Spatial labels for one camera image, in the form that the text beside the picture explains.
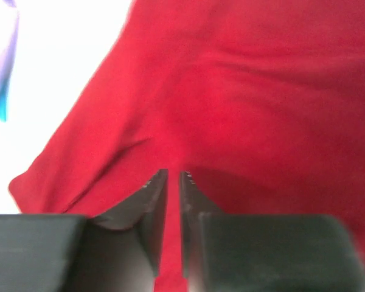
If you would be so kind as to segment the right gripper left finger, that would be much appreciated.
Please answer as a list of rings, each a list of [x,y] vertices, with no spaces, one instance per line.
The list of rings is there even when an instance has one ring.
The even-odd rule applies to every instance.
[[[153,291],[166,170],[106,212],[0,215],[0,291]]]

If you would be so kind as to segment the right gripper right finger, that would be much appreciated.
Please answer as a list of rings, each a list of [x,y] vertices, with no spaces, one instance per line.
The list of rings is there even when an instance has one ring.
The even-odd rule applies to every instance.
[[[328,215],[234,215],[179,177],[189,291],[365,291],[365,264]]]

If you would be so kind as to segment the red t shirt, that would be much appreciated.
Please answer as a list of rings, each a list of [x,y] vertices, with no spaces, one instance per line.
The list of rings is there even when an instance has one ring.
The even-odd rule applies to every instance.
[[[9,191],[96,215],[169,170],[157,291],[185,291],[178,175],[230,212],[332,214],[365,256],[365,1],[136,1]]]

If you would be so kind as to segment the teal t shirt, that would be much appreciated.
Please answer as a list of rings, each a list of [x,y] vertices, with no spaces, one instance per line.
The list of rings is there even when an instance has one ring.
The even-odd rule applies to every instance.
[[[0,121],[7,121],[7,94],[0,95]]]

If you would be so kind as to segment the lavender t shirt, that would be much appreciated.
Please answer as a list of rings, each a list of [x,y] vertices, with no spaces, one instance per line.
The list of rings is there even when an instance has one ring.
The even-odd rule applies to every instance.
[[[0,1],[0,95],[8,93],[18,38],[19,11],[14,1]]]

